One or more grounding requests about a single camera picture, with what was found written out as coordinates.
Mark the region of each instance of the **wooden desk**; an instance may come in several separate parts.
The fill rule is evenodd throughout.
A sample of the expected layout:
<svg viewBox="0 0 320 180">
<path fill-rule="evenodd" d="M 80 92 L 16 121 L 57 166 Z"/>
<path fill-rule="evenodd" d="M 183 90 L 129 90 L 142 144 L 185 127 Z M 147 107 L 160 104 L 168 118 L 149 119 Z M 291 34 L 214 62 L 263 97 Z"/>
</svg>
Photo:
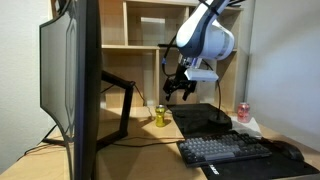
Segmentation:
<svg viewBox="0 0 320 180">
<path fill-rule="evenodd" d="M 102 112 L 108 117 L 117 117 L 117 111 Z M 170 114 L 166 114 L 167 125 L 163 128 L 155 126 L 147 108 L 133 109 L 129 124 L 129 136 L 149 139 L 130 139 L 119 141 L 123 144 L 150 144 L 172 142 L 182 138 L 177 125 Z M 112 131 L 117 120 L 103 120 L 98 137 Z M 305 161 L 320 169 L 320 153 L 297 143 L 283 135 L 261 126 L 264 137 L 280 139 L 296 145 L 305 157 Z M 15 163 L 1 174 L 0 179 L 69 179 L 67 155 L 64 148 L 50 146 L 33 152 Z M 143 148 L 129 148 L 110 145 L 97 153 L 97 179 L 206 179 L 200 168 L 186 168 L 176 144 L 153 145 Z"/>
</svg>

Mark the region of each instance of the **cable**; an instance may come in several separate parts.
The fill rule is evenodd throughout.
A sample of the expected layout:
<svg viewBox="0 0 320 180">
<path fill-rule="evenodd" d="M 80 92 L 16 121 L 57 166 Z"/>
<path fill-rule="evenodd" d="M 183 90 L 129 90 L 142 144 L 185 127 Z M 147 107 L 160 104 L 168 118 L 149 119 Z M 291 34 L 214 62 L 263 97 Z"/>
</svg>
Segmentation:
<svg viewBox="0 0 320 180">
<path fill-rule="evenodd" d="M 19 161 L 21 158 L 23 158 L 24 156 L 26 156 L 26 155 L 28 155 L 30 153 L 38 152 L 38 151 L 40 151 L 42 149 L 45 149 L 45 148 L 48 148 L 50 146 L 55 146 L 55 145 L 54 144 L 43 144 L 43 145 L 40 145 L 40 146 L 36 146 L 36 147 L 30 148 L 27 151 L 25 151 L 24 154 L 17 159 L 17 161 Z"/>
<path fill-rule="evenodd" d="M 103 91 L 101 91 L 100 93 L 104 93 L 106 91 L 108 91 L 109 89 L 111 89 L 114 86 L 114 84 L 112 84 L 111 86 L 107 87 L 106 89 L 104 89 Z"/>
<path fill-rule="evenodd" d="M 132 148 L 142 148 L 142 147 L 153 146 L 153 145 L 173 144 L 173 143 L 177 143 L 177 142 L 178 142 L 178 141 L 172 141 L 172 142 L 151 143 L 151 144 L 144 144 L 144 145 L 128 145 L 128 144 L 112 143 L 112 145 L 115 145 L 115 146 L 124 146 L 124 147 L 132 147 Z"/>
<path fill-rule="evenodd" d="M 149 106 L 145 106 L 146 108 L 148 108 L 148 111 L 149 111 L 149 114 L 150 114 L 150 117 L 153 117 L 152 116 L 152 113 L 151 113 L 151 110 L 150 110 L 150 107 Z"/>
<path fill-rule="evenodd" d="M 212 71 L 213 71 L 213 68 L 210 66 L 210 64 L 205 61 L 205 60 L 202 60 L 202 62 L 207 66 L 209 67 Z M 219 79 L 217 79 L 217 86 L 218 86 L 218 92 L 219 92 L 219 104 L 218 104 L 218 109 L 219 109 L 219 114 L 218 114 L 218 118 L 220 118 L 220 110 L 221 110 L 221 88 L 220 88 L 220 82 L 219 82 Z"/>
<path fill-rule="evenodd" d="M 144 97 L 142 96 L 142 94 L 141 94 L 141 92 L 140 92 L 140 90 L 138 89 L 138 87 L 137 87 L 137 85 L 134 85 L 134 87 L 136 88 L 136 90 L 138 91 L 138 94 L 139 94 L 139 96 L 141 97 L 141 99 L 142 99 L 142 101 L 143 101 L 143 106 L 145 106 L 145 99 L 144 99 Z"/>
<path fill-rule="evenodd" d="M 64 144 L 50 144 L 50 143 L 47 143 L 47 144 L 38 146 L 40 143 L 46 143 L 46 142 L 44 142 L 44 141 L 47 139 L 47 137 L 51 134 L 51 132 L 52 132 L 56 127 L 57 127 L 57 124 L 54 125 L 54 126 L 49 130 L 49 132 L 42 138 L 42 140 L 37 144 L 36 147 L 33 147 L 33 148 L 30 148 L 30 149 L 26 150 L 26 151 L 24 152 L 24 154 L 17 159 L 17 161 L 19 161 L 22 157 L 26 156 L 27 154 L 29 154 L 30 151 L 35 150 L 35 149 L 37 149 L 37 151 L 40 151 L 40 150 L 44 149 L 44 148 L 42 148 L 42 147 L 47 148 L 48 146 L 54 146 L 54 145 L 58 145 L 58 146 L 64 147 Z"/>
<path fill-rule="evenodd" d="M 238 3 L 241 3 L 245 0 L 233 0 L 233 1 L 230 1 L 228 6 L 234 6 L 235 4 L 238 4 Z"/>
<path fill-rule="evenodd" d="M 177 36 L 177 34 L 174 35 L 173 38 L 171 39 L 169 45 L 167 46 L 166 52 L 165 52 L 164 55 L 163 55 L 162 62 L 161 62 L 162 72 L 163 72 L 163 74 L 165 74 L 168 78 L 176 75 L 175 73 L 173 73 L 173 74 L 167 74 L 166 68 L 165 68 L 165 65 L 166 65 L 166 63 L 167 63 L 168 53 L 169 53 L 169 51 L 170 51 L 170 48 L 172 47 L 172 44 L 173 44 L 174 40 L 176 39 L 176 36 Z"/>
<path fill-rule="evenodd" d="M 160 137 L 160 138 L 149 138 L 149 137 L 130 137 L 125 139 L 119 139 L 118 141 L 128 141 L 132 139 L 144 139 L 144 140 L 159 140 L 159 139 L 184 139 L 184 138 L 177 138 L 177 137 Z"/>
</svg>

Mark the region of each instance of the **red can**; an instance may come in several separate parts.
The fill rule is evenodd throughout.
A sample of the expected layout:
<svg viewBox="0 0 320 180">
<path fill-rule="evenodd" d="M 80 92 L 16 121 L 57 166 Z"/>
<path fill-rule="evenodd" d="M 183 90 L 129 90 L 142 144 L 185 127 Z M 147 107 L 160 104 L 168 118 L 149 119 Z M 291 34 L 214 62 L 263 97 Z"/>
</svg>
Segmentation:
<svg viewBox="0 0 320 180">
<path fill-rule="evenodd" d="M 241 102 L 238 106 L 238 121 L 241 123 L 248 123 L 250 121 L 249 111 L 250 105 L 246 102 Z"/>
</svg>

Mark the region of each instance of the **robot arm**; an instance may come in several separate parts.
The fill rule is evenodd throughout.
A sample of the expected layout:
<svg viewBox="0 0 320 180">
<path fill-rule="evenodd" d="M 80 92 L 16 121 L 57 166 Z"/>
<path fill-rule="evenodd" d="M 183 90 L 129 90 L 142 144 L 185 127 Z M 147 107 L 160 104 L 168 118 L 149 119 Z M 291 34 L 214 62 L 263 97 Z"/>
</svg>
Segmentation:
<svg viewBox="0 0 320 180">
<path fill-rule="evenodd" d="M 213 71 L 198 69 L 200 62 L 202 59 L 225 59 L 234 47 L 234 36 L 217 21 L 230 0 L 199 1 L 199 5 L 176 36 L 183 58 L 178 64 L 175 78 L 168 78 L 163 87 L 167 100 L 177 89 L 185 89 L 183 99 L 186 100 L 194 92 L 197 81 L 216 81 L 218 76 Z"/>
</svg>

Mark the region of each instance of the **monitor screen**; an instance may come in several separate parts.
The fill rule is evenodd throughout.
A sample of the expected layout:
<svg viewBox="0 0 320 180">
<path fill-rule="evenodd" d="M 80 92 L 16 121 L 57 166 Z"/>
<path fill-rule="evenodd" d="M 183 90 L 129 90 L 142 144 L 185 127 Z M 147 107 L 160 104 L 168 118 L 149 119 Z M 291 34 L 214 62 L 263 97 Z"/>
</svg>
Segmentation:
<svg viewBox="0 0 320 180">
<path fill-rule="evenodd" d="M 61 4 L 58 15 L 40 25 L 40 106 L 61 131 L 70 178 L 89 179 L 100 111 L 99 4 Z"/>
</svg>

